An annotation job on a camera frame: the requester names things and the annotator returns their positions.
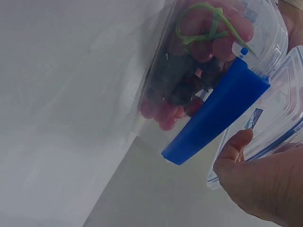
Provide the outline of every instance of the white surface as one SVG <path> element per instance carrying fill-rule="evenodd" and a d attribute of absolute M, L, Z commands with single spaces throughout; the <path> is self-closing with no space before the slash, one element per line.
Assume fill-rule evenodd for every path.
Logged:
<path fill-rule="evenodd" d="M 276 227 L 206 186 L 220 138 L 183 166 L 136 139 L 84 227 Z"/>
<path fill-rule="evenodd" d="M 1 1 L 0 226 L 82 226 L 128 150 L 168 3 Z"/>

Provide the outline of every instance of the person's hand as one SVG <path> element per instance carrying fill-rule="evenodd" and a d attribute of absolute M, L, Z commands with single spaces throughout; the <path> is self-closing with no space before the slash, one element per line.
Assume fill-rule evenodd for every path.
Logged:
<path fill-rule="evenodd" d="M 252 137 L 252 130 L 240 131 L 226 143 L 214 164 L 220 184 L 248 214 L 302 227 L 303 147 L 244 162 L 243 149 Z"/>

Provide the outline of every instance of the green grape stem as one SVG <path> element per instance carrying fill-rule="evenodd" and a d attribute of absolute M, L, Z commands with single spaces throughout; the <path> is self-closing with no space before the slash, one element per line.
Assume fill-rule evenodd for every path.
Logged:
<path fill-rule="evenodd" d="M 184 18 L 190 11 L 197 8 L 205 8 L 213 12 L 214 14 L 214 21 L 212 24 L 212 28 L 209 34 L 205 35 L 194 35 L 194 36 L 185 36 L 182 35 L 180 31 L 180 24 L 182 18 Z M 187 8 L 183 14 L 179 17 L 176 23 L 176 35 L 178 38 L 183 40 L 184 45 L 188 45 L 192 42 L 198 42 L 198 41 L 210 41 L 216 38 L 226 37 L 228 35 L 228 31 L 223 31 L 219 34 L 216 34 L 216 30 L 218 28 L 219 20 L 222 20 L 227 28 L 230 30 L 230 32 L 233 34 L 233 36 L 238 40 L 238 42 L 247 48 L 251 53 L 255 54 L 253 50 L 243 41 L 243 39 L 239 36 L 236 29 L 231 25 L 229 20 L 223 15 L 223 9 L 222 8 L 215 8 L 212 5 L 210 5 L 208 2 L 202 2 L 202 3 L 196 3 L 189 8 Z"/>

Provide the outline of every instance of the dark grape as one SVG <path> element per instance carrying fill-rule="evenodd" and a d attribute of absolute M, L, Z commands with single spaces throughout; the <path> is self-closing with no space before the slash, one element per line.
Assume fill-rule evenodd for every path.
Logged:
<path fill-rule="evenodd" d="M 212 45 L 210 41 L 194 42 L 190 46 L 190 53 L 197 62 L 208 62 L 214 56 Z"/>
<path fill-rule="evenodd" d="M 193 117 L 200 110 L 203 104 L 204 101 L 200 97 L 195 96 L 193 101 L 189 105 L 184 107 L 186 115 L 189 117 Z"/>
<path fill-rule="evenodd" d="M 168 101 L 174 106 L 185 106 L 192 101 L 194 94 L 195 87 L 193 85 L 188 83 L 180 83 L 170 94 Z"/>

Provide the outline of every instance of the clear plastic lid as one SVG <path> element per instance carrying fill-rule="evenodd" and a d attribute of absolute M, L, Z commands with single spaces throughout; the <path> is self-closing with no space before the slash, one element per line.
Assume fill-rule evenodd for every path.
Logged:
<path fill-rule="evenodd" d="M 286 26 L 273 0 L 175 1 L 139 103 L 142 116 L 153 125 L 152 133 L 162 138 L 151 144 L 163 150 L 178 137 L 179 142 L 188 141 L 183 143 L 185 149 L 193 150 L 192 144 L 196 144 L 195 150 L 205 146 L 269 87 L 266 78 L 275 74 L 287 46 Z M 241 81 L 246 75 L 253 80 Z M 256 89 L 249 92 L 243 87 L 245 83 L 254 84 Z M 235 96 L 239 87 L 243 93 Z M 224 109 L 219 107 L 230 102 L 237 106 L 236 113 L 217 125 L 203 144 L 181 135 L 184 131 L 189 134 L 193 125 L 201 126 L 202 112 L 210 127 L 218 122 L 212 111 L 222 112 L 216 117 L 224 119 Z"/>
<path fill-rule="evenodd" d="M 271 87 L 224 133 L 217 156 L 237 131 L 252 128 L 254 137 L 245 148 L 246 161 L 266 157 L 303 141 L 303 46 L 290 51 L 281 67 L 270 77 Z M 220 186 L 213 169 L 207 185 Z"/>

